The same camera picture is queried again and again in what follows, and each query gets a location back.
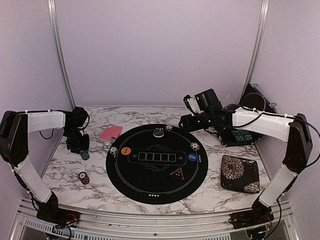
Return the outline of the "green poker chip stack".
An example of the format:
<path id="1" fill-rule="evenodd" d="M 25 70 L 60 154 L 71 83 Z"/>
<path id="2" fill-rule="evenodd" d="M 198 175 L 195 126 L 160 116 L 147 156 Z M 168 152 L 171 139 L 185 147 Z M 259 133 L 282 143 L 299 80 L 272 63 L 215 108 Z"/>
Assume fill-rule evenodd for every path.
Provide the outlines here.
<path id="1" fill-rule="evenodd" d="M 83 151 L 80 153 L 82 160 L 87 161 L 90 159 L 90 154 L 88 151 Z"/>

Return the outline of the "grey chip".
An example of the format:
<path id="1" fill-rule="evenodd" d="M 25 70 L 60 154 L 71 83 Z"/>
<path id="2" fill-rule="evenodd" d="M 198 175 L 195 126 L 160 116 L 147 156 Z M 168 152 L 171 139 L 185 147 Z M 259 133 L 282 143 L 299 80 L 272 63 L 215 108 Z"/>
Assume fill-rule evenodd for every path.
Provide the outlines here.
<path id="1" fill-rule="evenodd" d="M 112 146 L 112 147 L 109 149 L 109 153 L 110 153 L 112 156 L 116 156 L 117 153 L 118 153 L 118 148 L 115 147 L 115 146 Z"/>
<path id="2" fill-rule="evenodd" d="M 167 125 L 166 126 L 166 130 L 167 131 L 172 131 L 173 130 L 173 126 L 172 125 Z"/>
<path id="3" fill-rule="evenodd" d="M 194 150 L 194 151 L 198 151 L 200 149 L 200 145 L 197 142 L 192 142 L 190 144 L 190 147 Z"/>

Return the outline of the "blue small blind button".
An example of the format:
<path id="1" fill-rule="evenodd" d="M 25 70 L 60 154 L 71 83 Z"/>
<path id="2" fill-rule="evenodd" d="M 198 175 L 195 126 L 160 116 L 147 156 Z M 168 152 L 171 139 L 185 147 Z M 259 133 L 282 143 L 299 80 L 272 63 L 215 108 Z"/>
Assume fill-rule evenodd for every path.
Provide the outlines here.
<path id="1" fill-rule="evenodd" d="M 187 159 L 190 162 L 197 162 L 198 161 L 198 155 L 194 154 L 194 153 L 190 153 L 190 154 L 188 154 Z"/>

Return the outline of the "black dealer button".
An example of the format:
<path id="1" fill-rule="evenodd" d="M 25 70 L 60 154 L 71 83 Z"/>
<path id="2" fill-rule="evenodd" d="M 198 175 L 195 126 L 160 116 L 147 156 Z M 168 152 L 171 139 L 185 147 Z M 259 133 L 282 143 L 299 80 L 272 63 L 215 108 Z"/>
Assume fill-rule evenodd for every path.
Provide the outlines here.
<path id="1" fill-rule="evenodd" d="M 163 129 L 155 129 L 152 134 L 155 138 L 162 138 L 165 135 L 165 131 Z"/>

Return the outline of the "orange big blind button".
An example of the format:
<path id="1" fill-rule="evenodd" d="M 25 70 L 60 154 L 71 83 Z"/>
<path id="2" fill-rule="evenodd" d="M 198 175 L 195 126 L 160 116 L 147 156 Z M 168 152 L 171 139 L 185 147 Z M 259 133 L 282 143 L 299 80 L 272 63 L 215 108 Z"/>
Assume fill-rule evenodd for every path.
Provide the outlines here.
<path id="1" fill-rule="evenodd" d="M 120 152 L 122 155 L 128 156 L 132 152 L 132 150 L 129 147 L 123 147 Z"/>

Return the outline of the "red triangle all-in marker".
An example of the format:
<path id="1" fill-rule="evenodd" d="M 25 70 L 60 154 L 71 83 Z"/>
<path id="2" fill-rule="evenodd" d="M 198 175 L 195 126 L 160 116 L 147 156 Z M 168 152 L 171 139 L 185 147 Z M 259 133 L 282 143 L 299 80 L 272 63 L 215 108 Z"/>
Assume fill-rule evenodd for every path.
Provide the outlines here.
<path id="1" fill-rule="evenodd" d="M 181 180 L 181 181 L 184 181 L 184 180 L 185 180 L 182 167 L 177 168 L 176 170 L 174 170 L 173 172 L 171 172 L 169 175 L 170 175 L 171 177 L 176 178 L 176 179 Z"/>

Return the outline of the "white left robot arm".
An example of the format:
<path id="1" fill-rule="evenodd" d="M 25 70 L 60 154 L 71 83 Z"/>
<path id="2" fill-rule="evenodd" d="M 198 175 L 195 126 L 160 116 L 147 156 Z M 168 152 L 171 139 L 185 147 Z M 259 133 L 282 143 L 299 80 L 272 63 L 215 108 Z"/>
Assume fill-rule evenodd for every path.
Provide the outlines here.
<path id="1" fill-rule="evenodd" d="M 90 122 L 82 107 L 66 110 L 11 111 L 4 113 L 0 122 L 0 155 L 21 180 L 33 198 L 46 204 L 54 197 L 34 168 L 29 157 L 29 134 L 44 130 L 62 129 L 67 149 L 88 160 L 90 137 L 84 133 Z"/>

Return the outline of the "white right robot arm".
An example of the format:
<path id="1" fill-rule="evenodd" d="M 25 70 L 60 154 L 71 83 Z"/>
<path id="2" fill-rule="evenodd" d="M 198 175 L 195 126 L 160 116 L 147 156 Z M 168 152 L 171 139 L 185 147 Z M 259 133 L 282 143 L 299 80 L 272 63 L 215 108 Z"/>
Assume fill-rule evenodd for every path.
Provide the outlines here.
<path id="1" fill-rule="evenodd" d="M 310 131 L 317 133 L 318 130 L 303 113 L 274 113 L 243 103 L 223 106 L 212 88 L 194 96 L 186 95 L 183 102 L 190 111 L 191 122 L 198 126 L 253 132 L 264 136 L 264 143 L 272 141 L 283 148 L 280 150 L 272 145 L 270 150 L 259 151 L 263 158 L 276 157 L 281 163 L 257 198 L 256 206 L 247 214 L 252 224 L 260 223 L 267 216 L 266 208 L 271 207 L 293 185 L 298 175 L 313 164 L 309 160 L 313 151 Z"/>

